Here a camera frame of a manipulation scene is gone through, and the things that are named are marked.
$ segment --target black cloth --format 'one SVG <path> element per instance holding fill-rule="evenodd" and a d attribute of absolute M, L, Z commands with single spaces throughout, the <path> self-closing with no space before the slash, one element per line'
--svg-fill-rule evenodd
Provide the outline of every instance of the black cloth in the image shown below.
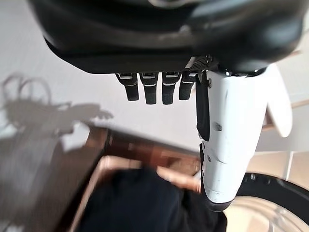
<path fill-rule="evenodd" d="M 78 232 L 225 232 L 224 213 L 204 198 L 179 189 L 152 169 L 118 171 L 97 187 Z"/>

